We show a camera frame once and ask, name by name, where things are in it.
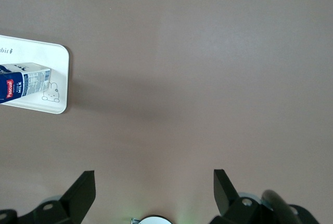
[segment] black cable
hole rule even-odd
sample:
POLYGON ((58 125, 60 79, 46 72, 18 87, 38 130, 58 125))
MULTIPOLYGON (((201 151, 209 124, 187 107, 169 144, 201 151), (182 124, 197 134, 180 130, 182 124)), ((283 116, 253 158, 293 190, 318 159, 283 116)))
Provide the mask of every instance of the black cable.
POLYGON ((280 224, 302 224, 290 206, 273 190, 266 190, 262 194, 262 201, 271 206, 280 224))

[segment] nutrition label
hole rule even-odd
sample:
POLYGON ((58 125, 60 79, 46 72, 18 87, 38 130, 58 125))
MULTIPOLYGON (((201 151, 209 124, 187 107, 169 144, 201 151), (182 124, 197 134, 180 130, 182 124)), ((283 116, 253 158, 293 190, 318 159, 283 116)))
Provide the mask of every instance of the nutrition label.
POLYGON ((23 96, 30 95, 48 88, 50 71, 24 74, 23 96))

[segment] milk carton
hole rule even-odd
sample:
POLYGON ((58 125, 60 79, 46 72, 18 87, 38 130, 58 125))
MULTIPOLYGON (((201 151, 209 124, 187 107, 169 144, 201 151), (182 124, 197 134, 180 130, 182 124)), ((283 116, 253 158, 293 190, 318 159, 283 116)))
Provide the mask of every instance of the milk carton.
POLYGON ((51 69, 34 64, 0 65, 0 103, 48 89, 51 69))

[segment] pascual logo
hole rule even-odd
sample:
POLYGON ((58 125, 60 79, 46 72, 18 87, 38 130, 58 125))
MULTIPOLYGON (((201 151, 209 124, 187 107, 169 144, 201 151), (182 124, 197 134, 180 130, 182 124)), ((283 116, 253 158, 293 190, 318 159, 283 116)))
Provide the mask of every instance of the pascual logo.
POLYGON ((12 48, 11 48, 11 49, 8 49, 8 48, 0 48, 0 53, 11 54, 11 53, 12 53, 12 48))
POLYGON ((13 87, 14 87, 14 80, 13 79, 7 80, 7 96, 6 96, 7 99, 12 98, 13 87))

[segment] round white object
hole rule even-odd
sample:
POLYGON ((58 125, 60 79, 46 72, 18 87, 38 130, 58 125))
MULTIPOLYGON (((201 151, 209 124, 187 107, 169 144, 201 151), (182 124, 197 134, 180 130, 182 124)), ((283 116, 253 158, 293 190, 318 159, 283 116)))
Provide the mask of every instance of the round white object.
POLYGON ((143 219, 139 224, 171 224, 171 222, 162 217, 153 216, 143 219))

